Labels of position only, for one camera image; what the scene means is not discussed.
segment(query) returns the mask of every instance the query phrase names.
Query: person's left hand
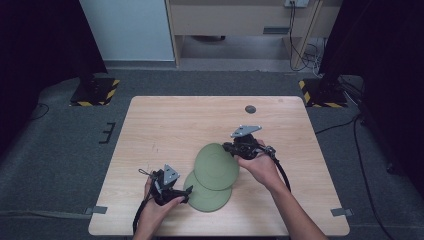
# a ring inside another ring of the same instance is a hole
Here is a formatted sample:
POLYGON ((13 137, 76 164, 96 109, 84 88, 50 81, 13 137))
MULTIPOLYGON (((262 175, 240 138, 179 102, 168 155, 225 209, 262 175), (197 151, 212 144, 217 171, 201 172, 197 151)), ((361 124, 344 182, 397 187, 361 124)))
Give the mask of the person's left hand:
MULTIPOLYGON (((144 185, 144 197, 146 197, 148 194, 151 184, 152 179, 148 177, 147 182, 144 185)), ((184 197, 178 197, 172 199, 167 204, 160 206, 155 202, 154 199, 150 199, 140 214, 137 231, 134 234, 134 239, 150 240, 155 232, 159 229, 159 226, 162 224, 162 221, 166 215, 182 201, 184 201, 184 197)))

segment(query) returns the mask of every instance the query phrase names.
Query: hand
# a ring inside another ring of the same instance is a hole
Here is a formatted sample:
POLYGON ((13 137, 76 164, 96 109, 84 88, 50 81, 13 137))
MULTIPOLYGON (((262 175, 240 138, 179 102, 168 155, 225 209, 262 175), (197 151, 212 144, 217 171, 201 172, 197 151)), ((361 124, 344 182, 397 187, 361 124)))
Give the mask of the hand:
MULTIPOLYGON (((258 143, 265 146, 264 141, 257 139, 258 143)), ((245 160, 244 158, 235 155, 240 167, 247 169, 256 181, 262 183, 268 190, 271 190, 276 185, 285 184, 278 174, 277 167, 274 161, 265 153, 261 152, 252 160, 245 160)))
MULTIPOLYGON (((149 177, 146 184, 144 185, 144 197, 146 197, 148 194, 151 185, 152 179, 149 177)), ((172 199, 167 204, 160 206, 155 202, 154 199, 150 199, 140 214, 137 231, 134 234, 134 239, 151 239, 155 232, 159 229, 159 226, 162 224, 162 221, 165 219, 166 215, 182 201, 184 201, 184 197, 178 197, 172 199)))

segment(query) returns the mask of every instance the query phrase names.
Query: yellow and black hazard stripe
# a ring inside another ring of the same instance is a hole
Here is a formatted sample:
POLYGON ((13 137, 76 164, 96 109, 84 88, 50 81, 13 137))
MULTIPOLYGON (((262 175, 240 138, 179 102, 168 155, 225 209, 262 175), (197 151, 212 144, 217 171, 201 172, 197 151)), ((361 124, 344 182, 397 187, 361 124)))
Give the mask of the yellow and black hazard stripe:
POLYGON ((118 87, 119 80, 115 79, 112 83, 112 86, 110 87, 109 92, 107 93, 107 96, 103 101, 77 101, 77 102, 71 102, 70 106, 82 106, 82 107, 89 107, 89 106, 104 106, 109 105, 110 101, 112 100, 113 95, 115 94, 116 88, 118 87))
POLYGON ((299 81, 299 86, 302 89, 303 97, 305 99, 305 105, 307 107, 332 107, 332 108, 341 108, 341 107, 347 107, 347 104, 340 104, 340 103, 315 103, 312 101, 311 94, 308 92, 308 89, 306 88, 304 81, 299 81))

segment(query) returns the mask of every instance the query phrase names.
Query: white wall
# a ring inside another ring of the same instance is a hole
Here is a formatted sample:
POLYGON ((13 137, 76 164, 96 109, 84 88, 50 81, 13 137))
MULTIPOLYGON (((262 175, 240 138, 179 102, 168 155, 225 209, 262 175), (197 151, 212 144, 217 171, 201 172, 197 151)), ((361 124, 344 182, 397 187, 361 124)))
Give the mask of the white wall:
POLYGON ((103 60, 174 61, 164 0, 80 0, 103 60))

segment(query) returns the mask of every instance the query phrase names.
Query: person's right hand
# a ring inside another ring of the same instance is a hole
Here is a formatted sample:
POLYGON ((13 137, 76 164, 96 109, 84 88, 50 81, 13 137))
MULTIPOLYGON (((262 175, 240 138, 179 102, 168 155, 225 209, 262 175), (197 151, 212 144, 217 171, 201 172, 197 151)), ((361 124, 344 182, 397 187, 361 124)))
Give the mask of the person's right hand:
MULTIPOLYGON (((258 143, 266 146, 264 141, 257 139, 258 143)), ((285 184, 278 174, 277 167, 274 161, 265 153, 259 153, 256 158, 252 160, 245 160, 244 158, 235 155, 240 167, 247 169, 256 181, 262 183, 268 190, 271 190, 276 185, 285 184)))

